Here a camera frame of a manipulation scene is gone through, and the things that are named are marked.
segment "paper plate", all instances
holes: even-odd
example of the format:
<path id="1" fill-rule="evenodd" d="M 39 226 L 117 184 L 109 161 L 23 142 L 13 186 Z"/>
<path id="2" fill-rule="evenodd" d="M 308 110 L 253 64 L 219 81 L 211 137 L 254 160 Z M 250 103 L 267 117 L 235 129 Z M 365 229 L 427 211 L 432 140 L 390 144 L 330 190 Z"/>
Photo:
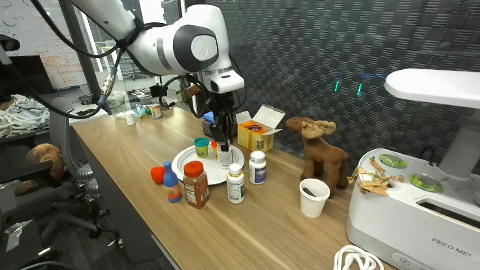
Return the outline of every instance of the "paper plate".
<path id="1" fill-rule="evenodd" d="M 228 169 L 220 168 L 218 161 L 213 155 L 211 144 L 212 142 L 209 143 L 208 155 L 204 159 L 197 157 L 195 146 L 190 146 L 189 148 L 178 153 L 178 155 L 172 161 L 172 170 L 177 174 L 180 180 L 183 179 L 183 166 L 187 164 L 187 162 L 194 160 L 198 160 L 203 163 L 204 171 L 207 173 L 209 185 L 223 183 L 227 180 Z M 243 164 L 245 163 L 245 157 L 243 156 L 242 151 L 235 146 L 231 147 L 233 152 L 233 162 L 238 163 L 241 167 L 243 167 Z"/>

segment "small blue bottle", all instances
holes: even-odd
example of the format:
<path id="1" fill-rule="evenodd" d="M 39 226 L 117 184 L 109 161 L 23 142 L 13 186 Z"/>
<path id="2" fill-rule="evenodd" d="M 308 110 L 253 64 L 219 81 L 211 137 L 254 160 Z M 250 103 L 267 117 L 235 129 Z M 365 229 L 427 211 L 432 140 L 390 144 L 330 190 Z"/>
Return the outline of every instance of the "small blue bottle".
<path id="1" fill-rule="evenodd" d="M 165 167 L 163 184 L 167 188 L 168 201 L 171 203 L 178 202 L 181 199 L 180 185 L 177 175 L 172 171 L 172 162 L 164 162 L 163 167 Z"/>

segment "cardboard box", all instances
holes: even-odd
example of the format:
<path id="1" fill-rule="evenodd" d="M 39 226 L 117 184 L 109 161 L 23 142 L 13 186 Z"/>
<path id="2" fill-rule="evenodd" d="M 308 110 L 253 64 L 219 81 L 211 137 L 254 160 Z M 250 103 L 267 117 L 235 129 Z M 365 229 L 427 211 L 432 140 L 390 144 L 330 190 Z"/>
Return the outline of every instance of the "cardboard box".
<path id="1" fill-rule="evenodd" d="M 248 111 L 237 113 L 238 144 L 250 151 L 266 152 L 273 148 L 273 136 L 281 129 L 275 129 L 285 112 L 268 105 L 262 105 L 253 119 Z"/>

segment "moose plush toy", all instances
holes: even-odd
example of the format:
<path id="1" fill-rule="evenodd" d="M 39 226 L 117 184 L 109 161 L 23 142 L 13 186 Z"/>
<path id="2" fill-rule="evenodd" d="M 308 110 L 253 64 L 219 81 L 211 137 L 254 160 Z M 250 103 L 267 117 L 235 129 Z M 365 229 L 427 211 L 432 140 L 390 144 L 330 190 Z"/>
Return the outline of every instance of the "moose plush toy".
<path id="1" fill-rule="evenodd" d="M 348 154 L 340 148 L 331 146 L 322 138 L 323 134 L 333 134 L 336 124 L 328 121 L 314 121 L 306 117 L 292 117 L 287 120 L 287 128 L 298 132 L 305 150 L 305 168 L 300 179 L 317 178 L 326 171 L 325 183 L 330 188 L 330 197 L 335 187 L 347 187 Z"/>

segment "tin can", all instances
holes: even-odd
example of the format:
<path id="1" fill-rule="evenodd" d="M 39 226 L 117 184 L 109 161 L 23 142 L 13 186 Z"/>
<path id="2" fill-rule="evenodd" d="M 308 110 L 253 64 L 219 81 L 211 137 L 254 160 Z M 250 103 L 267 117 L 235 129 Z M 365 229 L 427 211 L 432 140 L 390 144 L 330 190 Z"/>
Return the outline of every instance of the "tin can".
<path id="1" fill-rule="evenodd" d="M 154 103 L 154 104 L 150 105 L 150 110 L 152 112 L 153 119 L 162 118 L 162 110 L 160 109 L 160 104 Z"/>

